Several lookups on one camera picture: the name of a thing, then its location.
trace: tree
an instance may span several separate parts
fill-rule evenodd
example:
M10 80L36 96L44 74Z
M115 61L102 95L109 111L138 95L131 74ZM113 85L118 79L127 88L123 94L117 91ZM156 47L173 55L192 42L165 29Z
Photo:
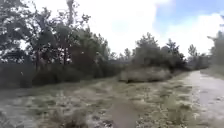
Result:
M198 56L197 49L193 44L191 44L190 47L188 48L188 53L190 54L191 57Z

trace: sandy ground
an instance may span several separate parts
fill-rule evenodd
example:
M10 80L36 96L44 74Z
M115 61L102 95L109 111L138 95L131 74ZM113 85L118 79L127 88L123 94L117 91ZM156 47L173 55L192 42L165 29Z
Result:
M54 89L46 87L35 90L1 91L0 111L3 114L0 113L0 127L7 120L3 117L3 115L6 115L8 120L10 120L8 124L13 124L14 126L51 128L43 127L40 124L43 124L49 115L52 115L55 111L63 113L63 115L69 115L83 108L85 111L88 111L86 121L90 128L105 128L105 123L112 119L122 128L131 128L134 126L132 124L135 122L134 120L142 123L142 126L135 126L139 128L150 126L153 128L164 127L161 126L161 123L155 123L154 121L154 119L161 119L161 115L164 113L161 108L158 108L157 104L153 104L155 102L154 99L161 99L161 95L159 94L159 97L158 92L161 92L161 89L164 88L165 91L168 90L167 92L176 92L173 87L179 89L180 81L184 85L193 87L190 93L190 102L198 109L198 114L194 116L195 118L200 118L200 128L223 128L224 124L222 124L221 120L224 119L224 109L222 109L224 108L224 80L201 74L200 71L191 72L180 80L153 84L121 84L114 82L114 80L100 80L80 83L79 86L85 85L82 87L68 84L66 86L59 85L59 87ZM143 116L134 107L131 107L133 106L132 103L138 103L138 105L141 104L142 106L148 105L144 108Z
M224 127L224 80L195 71L183 79L193 86L192 101L199 110L204 125Z

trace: treeline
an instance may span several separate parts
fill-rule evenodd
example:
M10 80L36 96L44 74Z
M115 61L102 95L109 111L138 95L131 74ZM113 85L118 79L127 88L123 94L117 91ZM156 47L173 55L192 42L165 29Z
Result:
M149 33L136 41L133 51L125 49L123 54L116 55L108 41L88 27L90 16L80 15L74 0L67 5L67 10L53 17L47 8L37 10L34 3L28 6L20 0L1 1L1 84L19 81L21 86L29 87L76 82L151 66L171 72L189 70L189 61L175 42L169 40L166 46L159 47ZM192 56L192 63L200 60L198 54Z

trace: sky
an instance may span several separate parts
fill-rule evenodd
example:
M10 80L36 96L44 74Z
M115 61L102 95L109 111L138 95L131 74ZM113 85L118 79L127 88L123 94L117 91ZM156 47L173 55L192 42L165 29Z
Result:
M66 8L66 0L34 0L38 8L54 13ZM79 13L91 16L90 28L109 42L112 51L133 49L135 41L147 32L160 46L171 38L186 56L194 44L199 52L208 52L223 20L223 0L77 0Z

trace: green shrub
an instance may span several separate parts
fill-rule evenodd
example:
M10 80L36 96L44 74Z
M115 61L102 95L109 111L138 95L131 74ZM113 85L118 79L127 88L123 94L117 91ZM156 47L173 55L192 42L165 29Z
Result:
M118 76L119 81L125 82L153 82L169 78L171 78L169 70L157 67L128 70Z
M77 82L83 74L74 68L53 67L50 70L38 71L33 80L33 85L57 84L61 82Z

